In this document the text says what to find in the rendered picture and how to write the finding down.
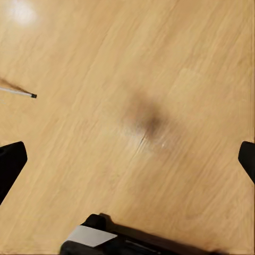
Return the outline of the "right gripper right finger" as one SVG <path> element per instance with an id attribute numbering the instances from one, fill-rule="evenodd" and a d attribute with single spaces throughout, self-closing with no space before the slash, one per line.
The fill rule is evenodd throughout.
<path id="1" fill-rule="evenodd" d="M 238 160 L 255 184 L 255 143 L 243 141 Z"/>

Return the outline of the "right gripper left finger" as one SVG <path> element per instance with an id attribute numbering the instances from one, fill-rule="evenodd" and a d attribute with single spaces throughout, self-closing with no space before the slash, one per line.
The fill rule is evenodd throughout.
<path id="1" fill-rule="evenodd" d="M 22 141 L 0 147 L 0 205 L 27 161 Z"/>

